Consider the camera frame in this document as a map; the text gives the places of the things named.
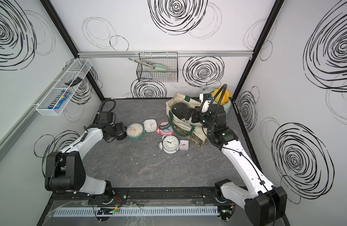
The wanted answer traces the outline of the small black twin bell clock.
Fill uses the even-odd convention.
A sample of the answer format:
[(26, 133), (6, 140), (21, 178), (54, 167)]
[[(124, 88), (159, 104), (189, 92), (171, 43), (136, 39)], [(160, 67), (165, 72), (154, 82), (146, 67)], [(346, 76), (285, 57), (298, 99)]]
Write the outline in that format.
[(115, 128), (116, 128), (116, 134), (115, 134), (115, 139), (116, 140), (123, 140), (127, 137), (126, 134), (126, 129), (127, 127), (123, 124), (123, 122), (118, 122), (115, 123)]

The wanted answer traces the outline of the green round alarm clock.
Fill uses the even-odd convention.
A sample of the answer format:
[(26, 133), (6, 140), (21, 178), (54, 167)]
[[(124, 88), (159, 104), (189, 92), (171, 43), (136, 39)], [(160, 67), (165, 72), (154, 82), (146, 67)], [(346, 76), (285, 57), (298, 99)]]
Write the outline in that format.
[(132, 123), (126, 128), (126, 134), (130, 140), (140, 140), (145, 133), (144, 126), (139, 122)]

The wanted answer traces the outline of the cream canvas tote bag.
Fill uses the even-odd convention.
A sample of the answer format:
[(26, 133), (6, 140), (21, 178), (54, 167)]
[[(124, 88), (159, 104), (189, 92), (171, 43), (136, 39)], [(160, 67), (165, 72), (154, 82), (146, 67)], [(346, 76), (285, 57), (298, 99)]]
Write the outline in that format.
[[(201, 116), (206, 115), (209, 109), (205, 113), (202, 113), (201, 101), (196, 101), (190, 96), (183, 95), (178, 92), (173, 96), (172, 99), (166, 102), (166, 114), (167, 114), (169, 123), (173, 126), (173, 131), (180, 137), (188, 138), (190, 141), (196, 144), (198, 148), (203, 148), (209, 141), (207, 137), (208, 128), (204, 127), (203, 125), (199, 123), (182, 121), (178, 119), (175, 115), (173, 115), (171, 112), (171, 107), (178, 102), (184, 102), (189, 107), (193, 107), (193, 108), (195, 108), (196, 106), (200, 107)], [(209, 107), (213, 104), (216, 104), (216, 103), (212, 100)]]

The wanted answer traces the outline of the small white square clock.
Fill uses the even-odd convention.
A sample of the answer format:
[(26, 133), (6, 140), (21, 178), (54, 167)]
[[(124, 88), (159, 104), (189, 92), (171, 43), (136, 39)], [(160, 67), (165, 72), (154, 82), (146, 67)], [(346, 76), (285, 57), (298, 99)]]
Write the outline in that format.
[(182, 151), (187, 151), (189, 149), (189, 141), (188, 140), (180, 140), (179, 149)]

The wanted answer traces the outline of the clock face down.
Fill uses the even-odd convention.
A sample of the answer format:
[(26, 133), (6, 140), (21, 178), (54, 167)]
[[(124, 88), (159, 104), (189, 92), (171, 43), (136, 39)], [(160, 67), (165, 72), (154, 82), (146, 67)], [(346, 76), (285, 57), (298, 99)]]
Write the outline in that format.
[(192, 122), (192, 115), (195, 112), (195, 108), (189, 107), (184, 102), (178, 102), (171, 107), (171, 112), (182, 121)]

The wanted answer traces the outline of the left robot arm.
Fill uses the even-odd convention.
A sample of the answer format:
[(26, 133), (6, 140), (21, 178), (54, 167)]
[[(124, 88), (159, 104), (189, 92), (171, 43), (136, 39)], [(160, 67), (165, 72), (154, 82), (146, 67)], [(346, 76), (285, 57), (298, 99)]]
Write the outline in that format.
[(93, 123), (71, 145), (47, 156), (45, 189), (52, 192), (80, 192), (114, 197), (111, 183), (87, 176), (83, 164), (86, 154), (101, 140), (112, 142), (126, 138), (126, 127), (115, 122), (111, 111), (98, 112)]

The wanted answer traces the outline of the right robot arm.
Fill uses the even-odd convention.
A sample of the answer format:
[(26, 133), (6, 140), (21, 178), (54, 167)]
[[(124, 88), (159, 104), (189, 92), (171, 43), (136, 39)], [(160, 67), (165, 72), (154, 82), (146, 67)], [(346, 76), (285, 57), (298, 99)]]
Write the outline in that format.
[(191, 118), (207, 128), (209, 141), (230, 160), (246, 185), (241, 188), (228, 179), (217, 182), (217, 200), (232, 201), (244, 209), (254, 226), (274, 225), (285, 214), (287, 193), (267, 179), (248, 156), (238, 136), (227, 126), (223, 106), (212, 105), (205, 113), (195, 107)]

